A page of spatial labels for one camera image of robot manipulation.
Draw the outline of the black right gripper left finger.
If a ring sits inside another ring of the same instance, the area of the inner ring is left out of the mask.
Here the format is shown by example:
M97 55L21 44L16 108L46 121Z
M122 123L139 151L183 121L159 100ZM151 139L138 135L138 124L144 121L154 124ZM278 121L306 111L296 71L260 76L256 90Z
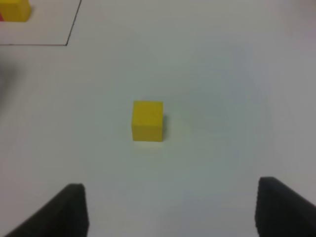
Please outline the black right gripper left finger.
M7 237L86 237L89 217L83 184L68 184Z

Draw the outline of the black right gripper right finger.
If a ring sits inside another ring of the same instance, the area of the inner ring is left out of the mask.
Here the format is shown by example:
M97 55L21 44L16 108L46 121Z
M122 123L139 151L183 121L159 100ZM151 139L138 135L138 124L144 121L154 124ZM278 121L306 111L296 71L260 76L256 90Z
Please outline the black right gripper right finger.
M275 177L261 177L255 226L260 237L314 237L316 206Z

